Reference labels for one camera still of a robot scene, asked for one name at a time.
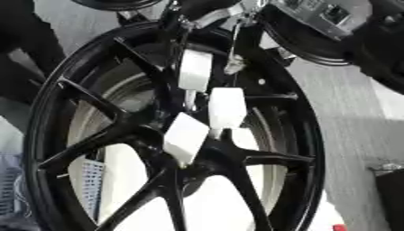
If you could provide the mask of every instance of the person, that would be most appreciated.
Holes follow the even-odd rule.
[[[33,0],[0,1],[0,96],[29,104],[44,78],[9,58],[17,48],[45,78],[65,59],[51,25],[35,13]]]

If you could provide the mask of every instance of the white block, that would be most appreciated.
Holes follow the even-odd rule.
[[[179,87],[205,92],[212,72],[213,54],[185,50],[179,74]]]
[[[239,127],[247,116],[241,88],[214,88],[209,99],[209,123],[212,129]]]
[[[185,113],[179,113],[164,135],[163,149],[181,164],[191,164],[207,138],[209,127]]]

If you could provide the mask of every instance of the black wheel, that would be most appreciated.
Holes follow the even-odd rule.
[[[172,71],[159,67],[165,57],[158,30],[156,23],[140,23],[101,35],[64,61],[41,90],[24,146],[25,177],[41,228],[103,231],[133,228],[138,223],[156,226],[164,224],[164,216],[152,213],[136,219],[132,214],[161,198],[175,230],[247,230],[253,224],[256,230],[306,230],[321,197],[325,154],[315,113],[297,83],[261,50],[246,51],[248,67],[237,77],[226,76],[223,67],[231,35],[225,31],[191,34],[191,47],[215,55],[210,88],[243,87],[249,115],[240,131],[226,132],[220,141],[208,138],[195,162],[180,168],[161,151],[161,134],[178,112],[166,107],[173,96],[161,94],[168,90],[161,80],[170,79]],[[192,114],[204,123],[206,101],[206,96],[200,96],[198,110]],[[238,136],[239,132],[250,138]],[[114,159],[128,152],[133,154],[133,165]],[[114,186],[106,189],[108,182],[120,180],[107,176],[113,159],[121,163],[115,165],[118,170],[129,163],[134,171],[144,170],[144,185],[121,195],[119,202],[111,199]],[[80,194],[86,160],[106,167],[96,213],[88,211],[88,198]],[[255,172],[261,179],[254,178]],[[217,176],[224,181],[213,187],[216,192],[207,194],[194,213],[188,203]],[[129,179],[125,185],[137,182],[136,174],[125,177]],[[240,207],[226,204],[237,219],[221,212],[229,195],[214,200],[225,182],[243,202]],[[108,208],[103,203],[114,205]],[[217,212],[219,216],[212,218],[223,226],[207,220]]]
[[[156,5],[161,0],[73,0],[75,3],[103,11],[131,11]]]

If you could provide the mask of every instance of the floor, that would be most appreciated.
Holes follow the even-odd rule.
[[[69,0],[36,2],[38,13],[52,23],[66,53],[117,26],[114,14]],[[22,55],[16,59],[28,63]],[[404,97],[366,78],[356,68],[328,68],[298,60],[290,71],[317,112],[327,153],[326,188],[348,230],[389,230],[368,166],[404,162],[404,110],[398,109]],[[0,102],[0,113],[7,118],[14,117],[6,115],[10,113],[26,115],[24,110],[27,108]],[[23,129],[24,121],[17,119],[14,124]]]

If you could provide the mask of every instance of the wheel rim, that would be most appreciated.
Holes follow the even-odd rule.
[[[90,8],[103,11],[131,11],[156,5],[161,0],[73,0]]]

